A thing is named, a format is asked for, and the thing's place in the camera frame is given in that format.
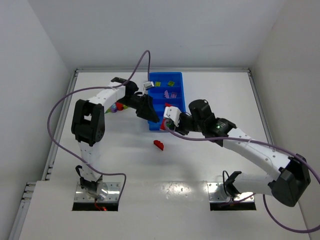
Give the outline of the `purple base lego brick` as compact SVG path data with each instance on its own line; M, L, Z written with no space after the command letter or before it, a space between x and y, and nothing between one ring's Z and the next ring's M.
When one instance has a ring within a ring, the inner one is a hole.
M169 99L169 98L170 98L169 92L168 92L167 90L164 91L164 97L165 97L166 99Z

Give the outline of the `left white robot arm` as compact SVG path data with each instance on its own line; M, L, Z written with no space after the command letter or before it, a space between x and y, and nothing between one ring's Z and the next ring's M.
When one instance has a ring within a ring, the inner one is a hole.
M138 93L136 83L115 77L108 88L95 96L75 103L71 132L80 148L82 165L76 167L80 185L91 194L97 194L102 186L103 174L98 173L100 166L100 144L105 135L105 112L113 104L120 103L135 110L136 116L158 123L153 98L148 94Z

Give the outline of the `purple round lego brick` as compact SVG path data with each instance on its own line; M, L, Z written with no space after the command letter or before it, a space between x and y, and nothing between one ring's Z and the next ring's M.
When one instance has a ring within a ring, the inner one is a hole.
M112 113L116 113L118 111L117 105L115 103L110 107L110 111Z

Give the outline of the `red round lego brick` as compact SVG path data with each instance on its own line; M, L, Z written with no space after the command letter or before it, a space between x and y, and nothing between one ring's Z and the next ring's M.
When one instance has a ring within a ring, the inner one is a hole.
M116 103L116 107L118 111L122 111L124 109L124 105L118 102Z

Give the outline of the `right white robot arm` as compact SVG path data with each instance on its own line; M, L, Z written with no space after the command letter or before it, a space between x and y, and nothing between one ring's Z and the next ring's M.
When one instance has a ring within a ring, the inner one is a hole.
M219 187L220 201L252 192L272 196L287 207L296 205L311 182L304 157L255 143L233 122L216 117L204 99L192 101L189 110L187 114L175 106L167 106L163 115L168 120L167 126L183 136L189 132L202 133L205 139L239 154L265 172L252 175L234 171Z

